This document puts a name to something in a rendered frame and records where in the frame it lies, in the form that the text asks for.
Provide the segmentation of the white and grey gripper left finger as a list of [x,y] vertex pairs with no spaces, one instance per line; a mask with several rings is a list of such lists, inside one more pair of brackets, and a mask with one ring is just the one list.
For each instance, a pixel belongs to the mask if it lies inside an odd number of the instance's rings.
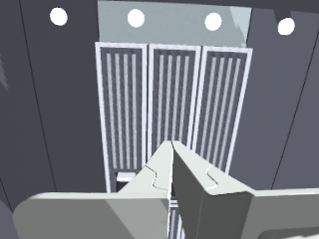
[[[117,193],[46,192],[15,208],[20,239],[167,239],[173,149],[163,141]],[[169,194],[169,195],[168,195]]]

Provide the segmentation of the black rack frame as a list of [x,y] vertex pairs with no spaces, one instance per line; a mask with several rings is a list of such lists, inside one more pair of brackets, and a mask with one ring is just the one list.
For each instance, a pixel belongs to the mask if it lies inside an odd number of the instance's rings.
[[0,239],[34,194],[107,193],[95,42],[253,49],[228,175],[319,188],[319,0],[0,0]]

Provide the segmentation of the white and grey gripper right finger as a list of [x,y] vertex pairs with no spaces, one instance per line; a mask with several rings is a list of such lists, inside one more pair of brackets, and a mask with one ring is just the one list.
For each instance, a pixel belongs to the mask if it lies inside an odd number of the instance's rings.
[[319,188],[253,190],[179,141],[171,145],[185,239],[257,239],[266,230],[319,227]]

